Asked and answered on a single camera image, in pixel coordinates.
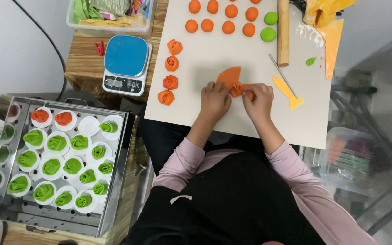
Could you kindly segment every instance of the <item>person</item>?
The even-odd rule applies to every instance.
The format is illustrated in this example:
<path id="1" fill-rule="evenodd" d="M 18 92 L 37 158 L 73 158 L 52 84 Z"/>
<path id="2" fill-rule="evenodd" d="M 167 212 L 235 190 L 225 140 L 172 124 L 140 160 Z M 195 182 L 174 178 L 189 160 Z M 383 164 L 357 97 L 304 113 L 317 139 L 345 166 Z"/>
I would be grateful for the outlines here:
<path id="1" fill-rule="evenodd" d="M 207 142 L 232 103 L 222 88 L 210 82 L 202 89 L 191 128 L 140 113 L 139 134 L 157 178 L 127 243 L 375 244 L 276 129 L 272 87 L 256 84 L 243 93 L 260 139 Z"/>

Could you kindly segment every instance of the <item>red clothespin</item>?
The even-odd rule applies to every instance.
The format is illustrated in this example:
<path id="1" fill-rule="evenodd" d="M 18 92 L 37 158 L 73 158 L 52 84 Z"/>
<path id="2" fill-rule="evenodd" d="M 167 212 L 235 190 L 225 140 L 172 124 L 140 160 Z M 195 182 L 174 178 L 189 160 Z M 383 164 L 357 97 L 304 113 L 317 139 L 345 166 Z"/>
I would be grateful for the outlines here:
<path id="1" fill-rule="evenodd" d="M 96 47 L 96 52 L 98 53 L 98 55 L 104 56 L 104 53 L 105 53 L 104 41 L 101 41 L 101 47 L 97 43 L 95 43 L 95 47 Z"/>

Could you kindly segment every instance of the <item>metal skewer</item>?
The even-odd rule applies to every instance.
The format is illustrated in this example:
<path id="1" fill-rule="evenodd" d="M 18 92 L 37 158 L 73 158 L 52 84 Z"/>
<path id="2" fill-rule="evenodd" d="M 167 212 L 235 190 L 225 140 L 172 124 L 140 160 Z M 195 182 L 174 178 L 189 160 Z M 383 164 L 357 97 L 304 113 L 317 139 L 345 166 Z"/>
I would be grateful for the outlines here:
<path id="1" fill-rule="evenodd" d="M 290 91 L 293 93 L 293 95 L 297 97 L 296 93 L 294 92 L 293 88 L 290 86 L 290 84 L 288 83 L 287 79 L 285 78 L 284 74 L 282 73 L 282 71 L 279 69 L 279 66 L 276 64 L 275 59 L 273 59 L 273 56 L 271 54 L 269 54 L 270 59 L 272 59 L 273 63 L 275 64 L 276 68 L 278 69 L 280 76 L 284 79 L 285 83 L 287 84 L 288 88 L 290 89 Z"/>

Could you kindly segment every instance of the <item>digital kitchen scale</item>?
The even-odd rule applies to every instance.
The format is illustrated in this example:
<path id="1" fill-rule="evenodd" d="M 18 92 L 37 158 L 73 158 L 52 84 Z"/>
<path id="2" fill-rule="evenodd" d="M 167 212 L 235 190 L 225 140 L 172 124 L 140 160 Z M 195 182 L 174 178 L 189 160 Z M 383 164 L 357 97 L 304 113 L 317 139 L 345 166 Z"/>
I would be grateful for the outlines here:
<path id="1" fill-rule="evenodd" d="M 104 90 L 129 96 L 142 95 L 151 54 L 149 41 L 133 36 L 112 37 L 105 51 Z"/>

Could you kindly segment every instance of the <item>cutting board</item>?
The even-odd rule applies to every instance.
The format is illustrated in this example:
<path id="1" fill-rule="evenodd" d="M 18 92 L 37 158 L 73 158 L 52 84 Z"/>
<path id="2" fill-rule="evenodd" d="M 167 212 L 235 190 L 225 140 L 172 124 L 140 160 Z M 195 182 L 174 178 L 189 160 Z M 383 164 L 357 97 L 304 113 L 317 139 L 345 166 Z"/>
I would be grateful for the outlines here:
<path id="1" fill-rule="evenodd" d="M 216 81 L 222 71 L 241 66 L 241 83 L 264 83 L 274 87 L 271 115 L 284 138 L 291 144 L 324 149 L 331 81 L 325 78 L 324 40 L 317 30 L 303 23 L 302 13 L 290 5 L 290 65 L 281 70 L 297 96 L 305 100 L 291 111 L 288 98 L 271 79 L 274 75 L 280 76 L 269 58 L 270 53 L 276 59 L 276 39 L 266 43 L 260 38 L 261 30 L 269 27 L 264 23 L 264 15 L 276 11 L 277 2 L 262 0 L 253 4 L 249 0 L 218 0 L 219 11 L 210 14 L 206 10 L 209 0 L 199 1 L 201 10 L 198 14 L 189 12 L 189 0 L 169 1 L 145 118 L 191 126 L 200 111 L 201 89 L 208 82 Z M 232 3 L 237 6 L 238 15 L 229 19 L 225 15 L 225 8 Z M 250 7 L 256 7 L 259 11 L 258 18 L 253 22 L 256 27 L 253 37 L 242 33 L 242 27 L 248 23 L 245 13 Z M 214 29 L 209 33 L 200 27 L 206 18 L 214 22 Z M 189 19 L 198 22 L 199 29 L 195 33 L 185 30 Z M 230 35 L 222 31 L 222 25 L 227 20 L 235 24 L 235 31 Z M 164 66 L 166 58 L 171 55 L 167 48 L 171 39 L 180 41 L 183 46 L 183 51 L 176 56 L 179 68 L 175 72 L 167 71 Z M 307 66 L 305 62 L 311 57 L 317 57 L 317 60 L 312 66 Z M 176 99 L 170 106 L 160 104 L 157 98 L 158 93 L 165 89 L 162 81 L 166 75 L 174 75 L 179 80 L 178 88 L 172 90 Z M 233 99 L 228 113 L 214 130 L 258 137 L 243 107 L 241 96 Z"/>

